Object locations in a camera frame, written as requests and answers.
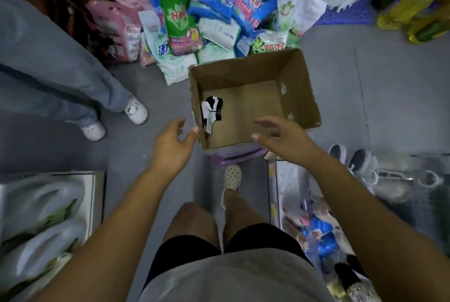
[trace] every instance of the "person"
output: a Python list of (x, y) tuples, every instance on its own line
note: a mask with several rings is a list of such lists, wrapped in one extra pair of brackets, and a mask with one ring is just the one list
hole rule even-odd
[(75, 123), (91, 141), (106, 134), (93, 107), (65, 99), (70, 87), (135, 124), (148, 111), (85, 48), (25, 0), (0, 0), (0, 108)]
[[(256, 142), (316, 179), (383, 301), (450, 301), (450, 259), (430, 239), (389, 212), (298, 124), (272, 116), (254, 122), (280, 131), (279, 138), (255, 134)], [(180, 142), (183, 125), (174, 120), (156, 138), (148, 168), (38, 302), (125, 301), (161, 197), (197, 139), (194, 127)], [(239, 196), (240, 174), (236, 166), (226, 172), (225, 254), (212, 215), (185, 203), (155, 255), (141, 302), (333, 301), (300, 245)]]

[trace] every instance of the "shorts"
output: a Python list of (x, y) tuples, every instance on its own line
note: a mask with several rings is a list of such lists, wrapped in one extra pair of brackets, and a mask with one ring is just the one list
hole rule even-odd
[[(224, 253), (262, 248), (285, 250), (311, 264), (300, 244), (272, 224), (255, 224), (238, 231), (225, 246)], [(156, 252), (144, 287), (156, 276), (177, 266), (221, 254), (220, 249), (197, 236), (181, 235), (170, 238)]]

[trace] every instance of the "cardboard box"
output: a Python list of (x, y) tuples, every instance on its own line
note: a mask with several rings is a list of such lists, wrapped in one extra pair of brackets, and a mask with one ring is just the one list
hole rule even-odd
[[(195, 124), (203, 150), (224, 149), (251, 142), (255, 132), (267, 132), (255, 117), (291, 118), (302, 128), (321, 124), (307, 65), (299, 49), (286, 49), (195, 65), (189, 68), (189, 88)], [(201, 102), (223, 99), (222, 120), (203, 131)]]

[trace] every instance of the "tiled floor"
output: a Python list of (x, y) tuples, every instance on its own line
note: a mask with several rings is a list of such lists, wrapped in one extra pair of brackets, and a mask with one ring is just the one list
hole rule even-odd
[[(318, 26), (301, 40), (322, 126), (310, 132), (322, 147), (342, 143), (406, 152), (450, 153), (450, 36), (414, 46), (400, 32), (374, 26)], [(133, 125), (124, 114), (103, 111), (108, 136), (84, 139), (72, 125), (40, 117), (0, 113), (0, 173), (108, 169), (105, 213), (145, 168), (155, 135), (175, 117), (193, 126), (188, 83), (167, 86), (156, 66), (126, 64), (111, 71), (149, 108), (149, 120)], [(243, 163), (240, 193), (268, 217), (262, 159)], [(183, 172), (164, 195), (128, 301), (137, 301), (162, 236), (177, 209), (196, 201), (216, 217), (222, 168), (211, 168), (196, 145)]]

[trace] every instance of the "light blue jeans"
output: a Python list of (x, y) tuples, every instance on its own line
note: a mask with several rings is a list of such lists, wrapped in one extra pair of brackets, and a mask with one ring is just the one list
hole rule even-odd
[(23, 75), (78, 89), (113, 112), (132, 94), (84, 47), (24, 0), (0, 0), (0, 109), (35, 114), (85, 127), (98, 117), (24, 81)]

